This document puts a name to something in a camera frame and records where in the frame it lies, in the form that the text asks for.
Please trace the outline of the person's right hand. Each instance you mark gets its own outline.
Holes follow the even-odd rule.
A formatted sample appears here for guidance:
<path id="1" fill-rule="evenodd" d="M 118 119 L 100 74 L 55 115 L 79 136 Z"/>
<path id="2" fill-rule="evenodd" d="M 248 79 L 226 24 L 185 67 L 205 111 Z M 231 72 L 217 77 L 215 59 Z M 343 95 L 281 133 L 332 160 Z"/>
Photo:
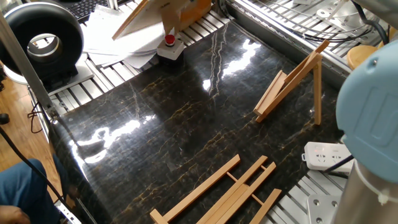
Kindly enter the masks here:
<path id="1" fill-rule="evenodd" d="M 19 207 L 1 205 L 1 224 L 30 224 L 30 218 Z"/>

